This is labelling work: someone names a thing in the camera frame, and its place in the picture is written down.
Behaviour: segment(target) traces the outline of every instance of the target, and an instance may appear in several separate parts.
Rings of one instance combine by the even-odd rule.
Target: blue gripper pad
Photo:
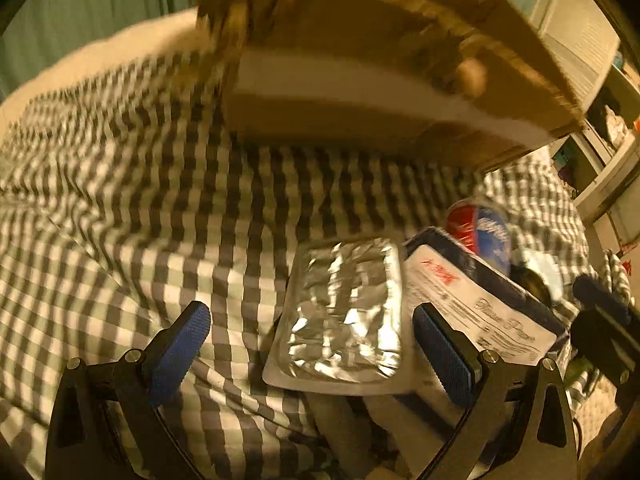
[[[160,406],[178,391],[211,326],[209,307],[191,301],[171,327],[160,331],[146,347],[146,376],[151,404]]]
[[[415,340],[427,356],[449,399],[468,408],[474,400],[472,371],[421,305],[414,310],[413,325]]]

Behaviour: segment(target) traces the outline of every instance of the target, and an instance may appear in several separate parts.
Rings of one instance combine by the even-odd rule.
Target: soda can
[[[445,229],[494,269],[509,275],[511,237],[497,205],[473,198],[460,200],[449,208]]]

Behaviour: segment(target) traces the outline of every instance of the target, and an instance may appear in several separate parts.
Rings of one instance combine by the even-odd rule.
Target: checkered blanket
[[[177,83],[185,67],[209,74]],[[520,244],[559,258],[566,302],[588,266],[555,171],[483,178],[370,153],[243,146],[199,54],[147,59],[35,98],[0,150],[0,432],[35,477],[65,362],[143,348],[191,301],[212,330],[164,418],[207,477],[331,476],[302,394],[261,380],[296,245],[439,224],[479,192]],[[123,430],[127,447],[132,440]]]

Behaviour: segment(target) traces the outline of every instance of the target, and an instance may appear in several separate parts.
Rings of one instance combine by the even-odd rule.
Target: box
[[[199,0],[247,142],[490,170],[576,131],[564,76],[506,0]]]

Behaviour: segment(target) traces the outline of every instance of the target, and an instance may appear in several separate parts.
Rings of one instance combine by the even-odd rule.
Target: foil
[[[378,237],[308,250],[286,342],[293,377],[368,383],[401,362],[398,246]]]

